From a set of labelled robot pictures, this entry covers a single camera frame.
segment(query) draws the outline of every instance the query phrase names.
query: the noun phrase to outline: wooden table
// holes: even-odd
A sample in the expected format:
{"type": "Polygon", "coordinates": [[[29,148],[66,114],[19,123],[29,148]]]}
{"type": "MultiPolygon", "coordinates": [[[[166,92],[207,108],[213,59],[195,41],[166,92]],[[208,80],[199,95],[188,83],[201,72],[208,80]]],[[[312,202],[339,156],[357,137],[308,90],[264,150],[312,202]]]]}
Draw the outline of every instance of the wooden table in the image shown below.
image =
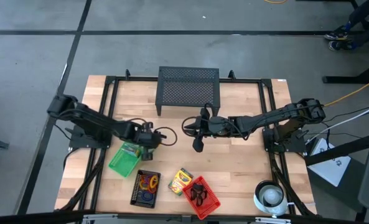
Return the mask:
{"type": "MultiPolygon", "coordinates": [[[[104,81],[103,75],[89,76],[83,96],[82,102],[97,111],[100,107],[104,81]]],[[[277,108],[290,103],[286,81],[272,80],[272,83],[277,108]]],[[[156,88],[157,82],[120,81],[113,117],[114,119],[144,118],[152,121],[155,128],[171,127],[176,131],[178,141],[171,147],[159,146],[154,152],[154,160],[140,162],[132,174],[124,178],[108,167],[110,160],[123,143],[113,137],[113,143],[106,153],[96,211],[195,214],[184,196],[177,196],[167,187],[175,173],[183,167],[194,177],[202,175],[216,193],[222,205],[212,214],[262,215],[263,213],[253,203],[253,194],[259,182],[271,179],[271,169],[268,154],[264,151],[261,128],[251,134],[247,141],[240,138],[204,139],[203,152],[197,153],[192,149],[193,139],[181,131],[181,123],[186,117],[199,115],[200,108],[165,106],[162,116],[158,117],[155,109],[156,88]],[[129,204],[138,169],[162,174],[154,209],[129,204]]],[[[111,90],[112,85],[107,102],[110,102],[111,90]]],[[[267,89],[264,92],[266,104],[269,105],[267,89]]],[[[219,116],[254,116],[261,113],[257,84],[221,83],[220,98],[219,116]]],[[[168,130],[164,131],[165,133],[168,136],[166,142],[173,141],[173,135],[168,130]]],[[[68,158],[55,208],[64,206],[82,184],[88,155],[89,149],[80,149],[68,158]]],[[[313,204],[314,199],[304,160],[295,153],[286,153],[286,160],[293,189],[305,204],[313,204]]],[[[91,185],[85,208],[90,206],[92,192],[91,185]]],[[[314,205],[308,205],[308,208],[316,212],[314,205]]]]}

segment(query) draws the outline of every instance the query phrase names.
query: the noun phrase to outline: sneaker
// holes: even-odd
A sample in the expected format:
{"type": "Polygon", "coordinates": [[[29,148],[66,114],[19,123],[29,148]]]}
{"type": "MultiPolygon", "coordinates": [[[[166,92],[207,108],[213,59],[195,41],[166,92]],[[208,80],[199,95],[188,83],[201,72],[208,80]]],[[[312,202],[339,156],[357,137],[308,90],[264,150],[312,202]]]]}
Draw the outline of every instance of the sneaker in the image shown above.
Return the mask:
{"type": "Polygon", "coordinates": [[[330,41],[328,43],[330,50],[353,50],[354,46],[351,41],[330,41]]]}
{"type": "Polygon", "coordinates": [[[347,40],[347,32],[345,32],[343,26],[341,26],[338,29],[330,32],[329,34],[325,34],[324,37],[327,40],[347,40]]]}

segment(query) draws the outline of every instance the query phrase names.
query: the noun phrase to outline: yellow cable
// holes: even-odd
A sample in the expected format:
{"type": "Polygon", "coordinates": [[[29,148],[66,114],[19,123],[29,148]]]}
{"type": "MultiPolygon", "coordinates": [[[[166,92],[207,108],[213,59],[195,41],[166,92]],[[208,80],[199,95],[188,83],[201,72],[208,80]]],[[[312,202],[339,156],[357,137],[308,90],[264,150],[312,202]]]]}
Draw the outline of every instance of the yellow cable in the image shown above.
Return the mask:
{"type": "Polygon", "coordinates": [[[363,86],[363,87],[359,88],[358,90],[356,90],[356,91],[354,91],[354,92],[352,92],[352,93],[349,93],[349,94],[347,94],[346,96],[343,96],[343,97],[341,97],[341,98],[339,98],[339,99],[337,99],[337,100],[335,100],[335,101],[332,101],[332,102],[330,102],[330,103],[328,103],[328,104],[326,104],[326,105],[324,105],[324,106],[330,106],[330,105],[332,105],[332,104],[338,103],[338,102],[339,102],[339,101],[341,101],[342,99],[347,98],[347,97],[349,97],[349,96],[351,96],[351,95],[353,95],[353,94],[355,94],[355,93],[358,93],[359,91],[362,91],[362,90],[363,90],[364,88],[366,88],[367,86],[369,86],[369,83],[368,83],[368,84],[366,84],[365,86],[363,86]]]}
{"type": "Polygon", "coordinates": [[[269,1],[269,0],[264,0],[265,2],[268,2],[268,3],[271,3],[271,4],[282,4],[282,3],[285,3],[286,1],[288,0],[283,0],[283,1],[280,1],[280,2],[276,2],[276,1],[269,1]]]}

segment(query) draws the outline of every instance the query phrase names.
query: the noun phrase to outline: yellow crayon box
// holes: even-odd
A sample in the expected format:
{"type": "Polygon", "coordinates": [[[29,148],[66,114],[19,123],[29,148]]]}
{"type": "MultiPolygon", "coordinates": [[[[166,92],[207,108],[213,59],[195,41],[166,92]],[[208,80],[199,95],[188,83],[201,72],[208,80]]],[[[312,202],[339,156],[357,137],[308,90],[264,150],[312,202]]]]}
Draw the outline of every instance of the yellow crayon box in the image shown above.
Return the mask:
{"type": "Polygon", "coordinates": [[[174,179],[170,182],[169,188],[173,190],[178,196],[182,195],[183,188],[191,183],[191,180],[193,178],[193,175],[190,174],[187,170],[184,168],[181,168],[176,175],[174,176],[174,179]]]}

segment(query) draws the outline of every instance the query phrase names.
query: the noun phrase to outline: black tray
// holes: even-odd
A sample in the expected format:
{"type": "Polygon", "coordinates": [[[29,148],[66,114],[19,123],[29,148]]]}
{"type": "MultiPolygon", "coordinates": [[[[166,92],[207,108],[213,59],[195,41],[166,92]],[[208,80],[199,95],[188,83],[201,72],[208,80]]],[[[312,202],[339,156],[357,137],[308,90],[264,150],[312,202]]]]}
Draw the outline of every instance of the black tray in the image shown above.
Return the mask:
{"type": "Polygon", "coordinates": [[[158,194],[158,188],[159,188],[159,183],[160,182],[161,182],[161,174],[160,173],[152,172],[152,171],[146,171],[146,170],[139,170],[137,172],[136,181],[134,183],[133,193],[132,193],[132,197],[131,197],[131,200],[130,200],[130,204],[140,206],[140,207],[154,208],[156,200],[157,200],[157,194],[158,194]],[[156,187],[157,190],[155,191],[155,193],[153,193],[154,197],[150,201],[143,200],[141,198],[141,195],[139,195],[139,191],[142,191],[140,189],[140,186],[139,186],[142,175],[157,175],[157,177],[158,177],[158,184],[157,184],[157,187],[156,187]]]}

